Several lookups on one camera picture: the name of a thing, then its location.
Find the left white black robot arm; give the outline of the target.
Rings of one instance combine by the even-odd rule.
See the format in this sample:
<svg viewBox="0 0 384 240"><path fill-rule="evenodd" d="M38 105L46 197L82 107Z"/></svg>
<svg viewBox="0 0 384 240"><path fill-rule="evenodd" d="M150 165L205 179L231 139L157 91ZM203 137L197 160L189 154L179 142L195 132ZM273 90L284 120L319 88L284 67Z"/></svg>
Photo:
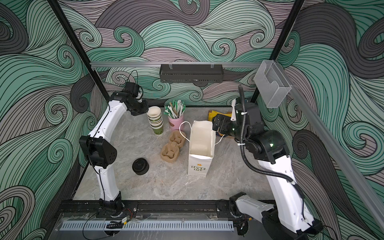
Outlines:
<svg viewBox="0 0 384 240"><path fill-rule="evenodd" d="M114 92L102 118L94 129L79 139L80 147L93 167L99 183L100 205L104 210L118 216L123 211L121 191L117 187L114 162L117 149L111 144L112 134L125 112L132 116L148 112L148 102L143 100L143 88L128 82L121 91Z"/></svg>

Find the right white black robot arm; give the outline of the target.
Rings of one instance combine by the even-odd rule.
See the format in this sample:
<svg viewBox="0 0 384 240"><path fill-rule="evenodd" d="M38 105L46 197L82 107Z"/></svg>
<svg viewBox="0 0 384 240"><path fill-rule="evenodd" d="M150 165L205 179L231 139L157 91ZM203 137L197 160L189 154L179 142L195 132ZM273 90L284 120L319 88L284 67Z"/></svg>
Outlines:
<svg viewBox="0 0 384 240"><path fill-rule="evenodd" d="M246 233L246 217L262 223L273 240L307 240L309 235L321 233L324 225L305 204L306 196L295 179L283 135L265 130L259 106L246 100L243 87L239 87L239 94L233 107L235 121L218 114L212 119L213 131L237 141L245 165L267 177L275 203L267 204L245 193L232 196L231 211L241 219L237 223L238 234Z"/></svg>

